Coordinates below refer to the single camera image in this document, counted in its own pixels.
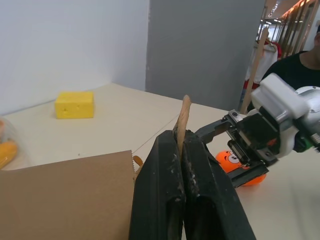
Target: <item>plastic bag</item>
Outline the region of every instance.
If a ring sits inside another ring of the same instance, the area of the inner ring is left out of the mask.
[[[26,167],[30,167],[30,160],[17,130],[7,119],[0,117],[0,170]]]

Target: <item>black shirt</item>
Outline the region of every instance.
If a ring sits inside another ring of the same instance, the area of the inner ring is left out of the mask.
[[[268,71],[266,71],[262,79],[274,73],[295,90],[305,86],[320,87],[320,70],[312,70],[302,65],[300,61],[300,54],[302,53],[305,53],[305,51],[275,62]],[[254,109],[254,106],[252,102],[250,102],[247,110],[249,112],[252,109]]]

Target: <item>cardboard sheet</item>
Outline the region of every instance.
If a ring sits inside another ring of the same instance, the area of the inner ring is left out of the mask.
[[[0,240],[127,240],[131,151],[0,171]]]

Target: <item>table surface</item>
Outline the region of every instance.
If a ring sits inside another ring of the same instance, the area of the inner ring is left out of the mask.
[[[182,104],[113,83],[95,89],[94,100],[91,119],[56,119],[53,102],[5,116],[27,149],[30,166],[125,150],[145,160],[156,136],[175,125]],[[187,129],[196,131],[226,113],[192,104]],[[228,140],[226,134],[217,136],[208,144],[210,152],[227,150]],[[237,188],[258,240],[319,239],[319,168],[314,150],[292,152],[270,168],[260,185]]]

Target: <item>orange ball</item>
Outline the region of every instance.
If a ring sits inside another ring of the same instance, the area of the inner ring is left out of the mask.
[[[242,168],[241,162],[232,151],[221,151],[216,155],[215,159],[219,162],[220,166],[226,173],[230,173],[237,168]],[[258,176],[255,179],[248,181],[243,186],[257,185],[261,183],[266,176],[266,174]]]

